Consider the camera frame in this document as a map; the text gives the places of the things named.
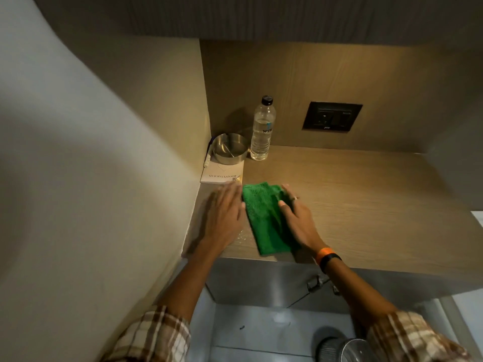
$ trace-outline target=metal ashtray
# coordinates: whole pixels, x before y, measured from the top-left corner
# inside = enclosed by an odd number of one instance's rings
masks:
[[[248,141],[237,133],[223,133],[213,140],[214,157],[225,165],[241,163],[248,153]]]

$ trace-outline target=plastic bottle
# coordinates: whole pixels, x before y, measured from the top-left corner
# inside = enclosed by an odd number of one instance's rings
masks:
[[[265,95],[262,98],[262,103],[255,109],[253,136],[250,145],[252,159],[262,161],[269,155],[270,139],[276,114],[273,98]]]

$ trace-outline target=power outlet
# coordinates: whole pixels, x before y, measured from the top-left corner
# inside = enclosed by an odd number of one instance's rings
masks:
[[[349,132],[362,104],[311,102],[302,129]]]

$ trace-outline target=green cloth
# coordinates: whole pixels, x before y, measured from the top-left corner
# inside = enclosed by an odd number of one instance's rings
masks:
[[[278,201],[291,206],[291,200],[279,185],[267,182],[243,187],[246,213],[252,227],[260,255],[294,251],[300,245],[288,228]]]

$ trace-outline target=right hand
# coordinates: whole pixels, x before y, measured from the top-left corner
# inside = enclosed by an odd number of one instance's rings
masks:
[[[281,187],[287,192],[291,199],[296,197],[288,184],[284,184]],[[279,201],[278,205],[280,206],[280,210],[284,214],[288,227],[292,230],[294,237],[299,243],[310,250],[313,257],[317,256],[320,249],[327,248],[327,244],[323,242],[317,233],[315,223],[312,219],[312,213],[300,199],[293,201],[293,212],[284,201]]]

